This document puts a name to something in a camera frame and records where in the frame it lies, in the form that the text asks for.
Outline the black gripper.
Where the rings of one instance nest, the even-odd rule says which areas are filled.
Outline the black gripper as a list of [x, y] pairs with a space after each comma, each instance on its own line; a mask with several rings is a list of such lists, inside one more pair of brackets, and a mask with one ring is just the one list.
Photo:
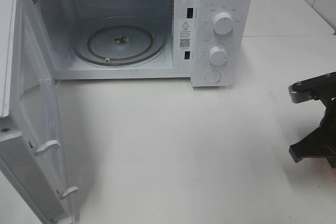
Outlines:
[[335, 98], [322, 97], [321, 102], [326, 110], [319, 129], [290, 145], [289, 154], [295, 163], [304, 158], [324, 158], [335, 168]]

